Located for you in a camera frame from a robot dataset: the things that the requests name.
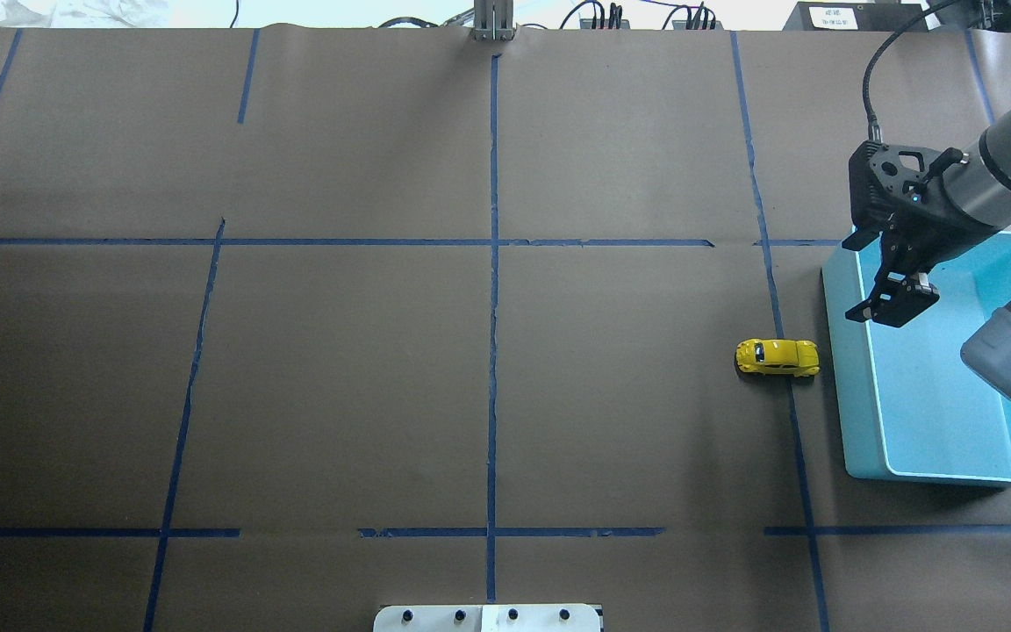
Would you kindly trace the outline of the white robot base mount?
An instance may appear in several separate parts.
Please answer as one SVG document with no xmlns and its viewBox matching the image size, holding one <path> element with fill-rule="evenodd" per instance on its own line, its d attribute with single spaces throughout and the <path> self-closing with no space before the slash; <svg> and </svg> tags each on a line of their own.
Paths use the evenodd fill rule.
<svg viewBox="0 0 1011 632">
<path fill-rule="evenodd" d="M 390 605 L 373 631 L 603 631 L 601 608 L 585 603 Z"/>
</svg>

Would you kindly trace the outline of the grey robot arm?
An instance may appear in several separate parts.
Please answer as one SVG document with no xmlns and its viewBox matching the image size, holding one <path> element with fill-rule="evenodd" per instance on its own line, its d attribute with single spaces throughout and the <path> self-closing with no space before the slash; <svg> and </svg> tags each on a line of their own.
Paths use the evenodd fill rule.
<svg viewBox="0 0 1011 632">
<path fill-rule="evenodd" d="M 848 308 L 851 321 L 903 327 L 938 303 L 938 264 L 1011 227 L 1011 111 L 969 147 L 930 149 L 883 141 L 870 92 L 862 93 L 867 139 L 848 160 L 853 233 L 842 246 L 881 244 L 874 287 Z M 1011 299 L 960 348 L 967 367 L 1011 401 Z"/>
</svg>

